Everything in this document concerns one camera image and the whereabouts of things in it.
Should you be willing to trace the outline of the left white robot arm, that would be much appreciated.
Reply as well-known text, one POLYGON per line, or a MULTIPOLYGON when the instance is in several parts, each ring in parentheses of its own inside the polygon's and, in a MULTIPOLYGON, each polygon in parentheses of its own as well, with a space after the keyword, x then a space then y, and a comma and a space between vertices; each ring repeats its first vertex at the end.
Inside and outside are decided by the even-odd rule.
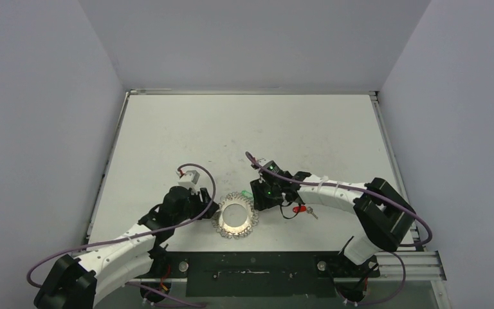
POLYGON ((162 275, 167 261, 161 244, 177 225, 210 219, 218 208, 204 187, 198 191, 172 187, 160 204, 118 238, 97 243, 77 257, 59 257, 35 296, 35 307, 93 308, 135 277, 162 275))

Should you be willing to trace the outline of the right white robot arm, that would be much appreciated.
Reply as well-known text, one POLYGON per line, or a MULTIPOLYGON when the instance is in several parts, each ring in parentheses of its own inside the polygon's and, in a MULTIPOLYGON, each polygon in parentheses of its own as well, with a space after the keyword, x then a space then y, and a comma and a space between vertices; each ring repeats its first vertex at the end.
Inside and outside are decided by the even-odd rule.
POLYGON ((361 231, 351 236, 338 258, 346 276, 356 275, 378 252, 396 252, 414 222, 414 210, 382 178, 365 183, 331 181, 309 172, 290 174, 273 160, 252 162, 259 179, 251 182, 258 211, 287 204, 322 205, 356 216, 361 231))

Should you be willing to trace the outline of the silver keyring disc with rings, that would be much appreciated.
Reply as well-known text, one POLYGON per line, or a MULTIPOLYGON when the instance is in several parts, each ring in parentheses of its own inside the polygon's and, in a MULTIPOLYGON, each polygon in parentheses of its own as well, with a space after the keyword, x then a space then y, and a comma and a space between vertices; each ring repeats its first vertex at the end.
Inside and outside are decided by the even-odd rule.
POLYGON ((259 212, 254 209, 253 199, 242 192, 231 192, 221 198, 217 212, 212 216, 215 231, 223 238, 242 239, 253 232, 259 222, 259 212))

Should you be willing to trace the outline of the key with red tag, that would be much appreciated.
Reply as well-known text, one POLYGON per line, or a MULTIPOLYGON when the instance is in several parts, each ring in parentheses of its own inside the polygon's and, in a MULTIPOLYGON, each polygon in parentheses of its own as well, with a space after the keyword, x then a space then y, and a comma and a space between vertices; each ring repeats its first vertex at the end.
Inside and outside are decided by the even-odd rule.
POLYGON ((316 220, 318 219, 318 216, 314 213, 313 208, 307 207, 305 205, 299 205, 299 206, 293 207, 293 212, 295 213, 295 215, 302 213, 302 212, 305 212, 305 213, 312 215, 316 220))

